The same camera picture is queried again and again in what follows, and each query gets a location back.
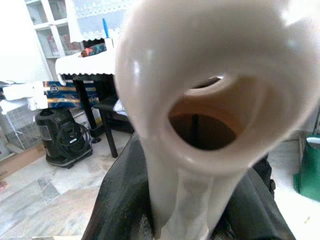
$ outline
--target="white ceramic object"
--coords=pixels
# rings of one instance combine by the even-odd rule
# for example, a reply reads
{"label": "white ceramic object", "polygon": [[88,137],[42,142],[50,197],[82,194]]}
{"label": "white ceramic object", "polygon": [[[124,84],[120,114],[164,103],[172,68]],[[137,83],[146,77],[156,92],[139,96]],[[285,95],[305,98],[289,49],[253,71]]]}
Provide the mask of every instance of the white ceramic object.
{"label": "white ceramic object", "polygon": [[[317,104],[320,25],[288,24],[287,3],[143,0],[127,15],[115,81],[146,156],[156,239],[206,239],[247,169]],[[177,134],[190,114],[198,147],[216,150]]]}

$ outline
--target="white tablecloth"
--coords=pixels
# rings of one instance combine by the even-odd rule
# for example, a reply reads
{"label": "white tablecloth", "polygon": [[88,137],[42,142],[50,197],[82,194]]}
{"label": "white tablecloth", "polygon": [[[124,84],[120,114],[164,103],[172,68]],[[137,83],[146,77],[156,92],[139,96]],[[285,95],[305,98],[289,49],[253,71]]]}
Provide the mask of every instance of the white tablecloth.
{"label": "white tablecloth", "polygon": [[79,55],[80,52],[57,59],[56,74],[115,74],[115,50],[107,50],[87,57],[79,57]]}

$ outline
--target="wire rack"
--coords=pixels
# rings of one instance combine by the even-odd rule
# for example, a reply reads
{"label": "wire rack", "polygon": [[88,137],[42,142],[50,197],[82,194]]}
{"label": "wire rack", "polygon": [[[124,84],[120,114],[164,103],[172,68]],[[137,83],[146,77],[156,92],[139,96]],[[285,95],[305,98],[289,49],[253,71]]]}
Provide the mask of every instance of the wire rack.
{"label": "wire rack", "polygon": [[0,125],[8,142],[26,150],[41,142],[40,133],[34,117],[39,111],[30,111],[27,105],[0,114]]}

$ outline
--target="blue pen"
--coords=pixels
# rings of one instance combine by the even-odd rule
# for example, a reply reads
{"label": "blue pen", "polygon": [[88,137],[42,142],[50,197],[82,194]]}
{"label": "blue pen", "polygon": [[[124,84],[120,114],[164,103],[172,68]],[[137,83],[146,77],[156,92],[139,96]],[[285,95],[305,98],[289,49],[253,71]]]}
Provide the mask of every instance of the blue pen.
{"label": "blue pen", "polygon": [[102,21],[103,21],[104,32],[105,32],[106,38],[108,39],[109,38],[109,31],[108,31],[107,21],[105,18],[103,18]]}

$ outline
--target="white wall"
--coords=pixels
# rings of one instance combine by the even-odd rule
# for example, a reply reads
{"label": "white wall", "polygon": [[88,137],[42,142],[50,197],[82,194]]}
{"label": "white wall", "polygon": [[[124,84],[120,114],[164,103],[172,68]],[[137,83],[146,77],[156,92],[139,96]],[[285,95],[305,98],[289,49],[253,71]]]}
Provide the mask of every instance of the white wall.
{"label": "white wall", "polygon": [[5,0],[0,14],[0,81],[49,80],[24,0]]}

